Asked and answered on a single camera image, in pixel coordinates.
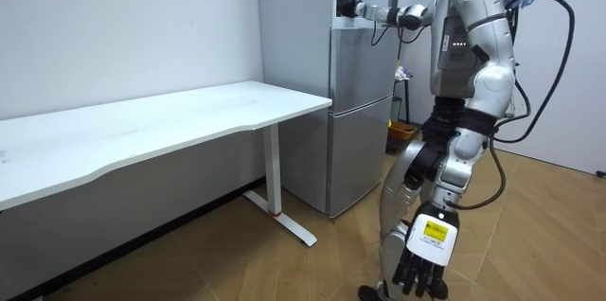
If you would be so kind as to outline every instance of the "wooden floor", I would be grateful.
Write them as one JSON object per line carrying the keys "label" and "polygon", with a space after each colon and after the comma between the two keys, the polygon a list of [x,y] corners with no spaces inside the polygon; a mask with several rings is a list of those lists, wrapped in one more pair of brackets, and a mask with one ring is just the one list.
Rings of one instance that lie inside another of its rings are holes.
{"label": "wooden floor", "polygon": [[[500,157],[506,194],[461,213],[451,300],[606,300],[606,180]],[[464,204],[498,186],[489,155],[474,171]],[[333,221],[285,192],[285,211],[318,237],[311,249],[239,198],[45,300],[355,301],[379,279],[380,192]]]}

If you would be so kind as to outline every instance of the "white table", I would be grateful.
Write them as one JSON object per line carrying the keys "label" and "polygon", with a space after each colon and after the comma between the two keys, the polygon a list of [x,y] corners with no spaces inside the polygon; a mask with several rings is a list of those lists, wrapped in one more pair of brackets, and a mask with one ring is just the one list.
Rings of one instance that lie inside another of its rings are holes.
{"label": "white table", "polygon": [[307,245],[317,239],[281,213],[277,123],[331,100],[247,81],[0,121],[0,210],[88,183],[116,168],[240,131],[263,128],[263,208]]}

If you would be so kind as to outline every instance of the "freezer drawer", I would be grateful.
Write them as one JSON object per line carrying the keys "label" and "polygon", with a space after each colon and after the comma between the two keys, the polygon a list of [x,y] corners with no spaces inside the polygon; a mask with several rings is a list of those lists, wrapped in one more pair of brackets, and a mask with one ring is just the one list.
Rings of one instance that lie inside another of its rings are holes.
{"label": "freezer drawer", "polygon": [[330,117],[329,214],[336,217],[382,176],[391,97],[352,113]]}
{"label": "freezer drawer", "polygon": [[[383,28],[377,28],[377,36]],[[331,31],[330,98],[339,115],[378,101],[393,93],[398,39],[395,28],[370,45],[371,28]]]}

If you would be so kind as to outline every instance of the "table leg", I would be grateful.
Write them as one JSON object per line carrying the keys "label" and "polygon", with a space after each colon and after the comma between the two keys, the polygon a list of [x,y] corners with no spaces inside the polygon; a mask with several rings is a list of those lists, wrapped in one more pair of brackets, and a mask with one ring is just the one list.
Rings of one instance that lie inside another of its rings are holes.
{"label": "table leg", "polygon": [[267,177],[267,199],[265,201],[257,193],[247,191],[244,197],[251,200],[265,210],[276,221],[284,225],[295,236],[299,237],[308,246],[314,245],[318,239],[304,227],[282,213],[282,198],[280,184],[280,150],[277,136],[277,124],[263,129],[263,142],[265,144],[265,175]]}

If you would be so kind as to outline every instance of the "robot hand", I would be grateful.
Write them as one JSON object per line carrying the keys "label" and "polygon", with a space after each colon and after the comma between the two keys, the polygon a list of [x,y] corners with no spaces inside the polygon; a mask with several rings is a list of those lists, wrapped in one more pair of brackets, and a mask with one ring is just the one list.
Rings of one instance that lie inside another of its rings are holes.
{"label": "robot hand", "polygon": [[431,202],[423,204],[406,239],[406,247],[392,277],[392,283],[402,286],[405,295],[415,284],[415,295],[428,292],[436,299],[446,299],[448,288],[443,281],[458,235],[459,219],[456,212],[446,212]]}

